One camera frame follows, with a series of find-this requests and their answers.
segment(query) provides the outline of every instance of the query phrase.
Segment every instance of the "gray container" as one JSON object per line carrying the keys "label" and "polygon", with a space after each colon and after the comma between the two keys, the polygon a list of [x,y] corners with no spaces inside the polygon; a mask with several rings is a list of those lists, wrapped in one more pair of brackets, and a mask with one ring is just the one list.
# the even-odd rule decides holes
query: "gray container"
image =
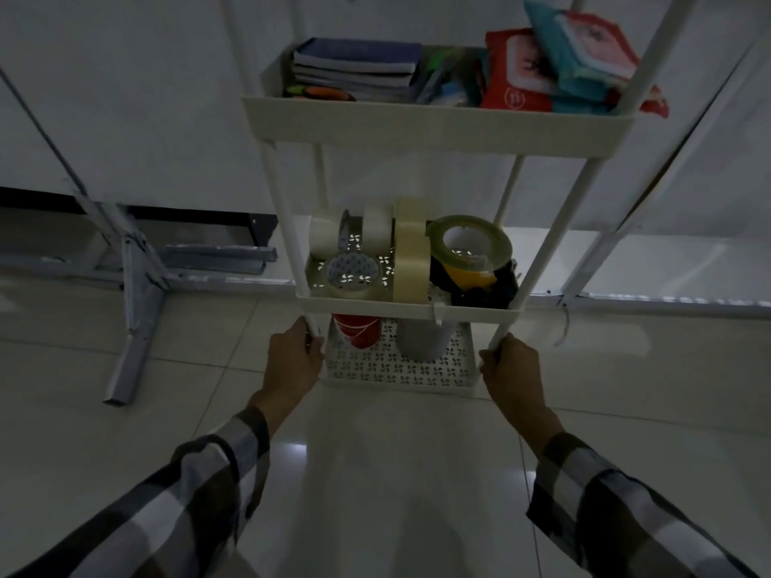
{"label": "gray container", "polygon": [[408,359],[432,361],[444,355],[449,340],[458,328],[457,322],[400,318],[396,321],[396,348]]}

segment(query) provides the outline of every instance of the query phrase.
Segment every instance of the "black and white plaid sleeve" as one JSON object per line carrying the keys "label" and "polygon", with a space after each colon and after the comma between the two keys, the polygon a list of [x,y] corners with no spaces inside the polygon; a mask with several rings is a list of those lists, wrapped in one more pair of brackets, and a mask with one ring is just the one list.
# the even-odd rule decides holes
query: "black and white plaid sleeve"
{"label": "black and white plaid sleeve", "polygon": [[247,408],[14,576],[203,576],[255,511],[269,463],[265,418]]}
{"label": "black and white plaid sleeve", "polygon": [[558,434],[538,463],[527,516],[593,576],[756,576],[652,488]]}

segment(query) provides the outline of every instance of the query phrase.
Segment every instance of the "tile floor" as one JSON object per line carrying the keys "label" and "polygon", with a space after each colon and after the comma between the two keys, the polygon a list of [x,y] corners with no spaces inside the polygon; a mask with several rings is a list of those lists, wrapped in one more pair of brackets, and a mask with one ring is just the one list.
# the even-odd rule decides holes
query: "tile floor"
{"label": "tile floor", "polygon": [[[120,292],[0,275],[0,575],[215,427],[261,384],[285,298],[173,294],[137,399],[101,403]],[[771,575],[771,327],[526,314],[565,426]],[[489,335],[477,325],[475,339]],[[571,576],[524,516],[534,457],[483,399],[319,385],[275,437],[220,576]]]}

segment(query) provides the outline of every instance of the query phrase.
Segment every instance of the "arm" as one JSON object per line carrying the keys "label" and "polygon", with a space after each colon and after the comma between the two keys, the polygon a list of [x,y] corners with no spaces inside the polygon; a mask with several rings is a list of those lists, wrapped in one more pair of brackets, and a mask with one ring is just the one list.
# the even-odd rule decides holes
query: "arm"
{"label": "arm", "polygon": [[641,481],[564,431],[546,407],[538,353],[507,334],[483,350],[490,398],[538,457],[527,516],[592,575],[755,576]]}
{"label": "arm", "polygon": [[323,339],[305,348],[305,321],[274,334],[262,389],[217,431],[14,576],[202,576],[237,540],[260,502],[270,437],[311,390]]}

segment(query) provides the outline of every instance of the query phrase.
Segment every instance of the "red container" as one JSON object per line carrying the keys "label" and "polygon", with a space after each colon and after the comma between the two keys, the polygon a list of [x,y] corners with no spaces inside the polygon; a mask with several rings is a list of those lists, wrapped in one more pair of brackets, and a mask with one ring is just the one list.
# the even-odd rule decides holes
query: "red container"
{"label": "red container", "polygon": [[333,314],[332,318],[342,338],[357,349],[367,349],[380,340],[382,322],[376,316]]}

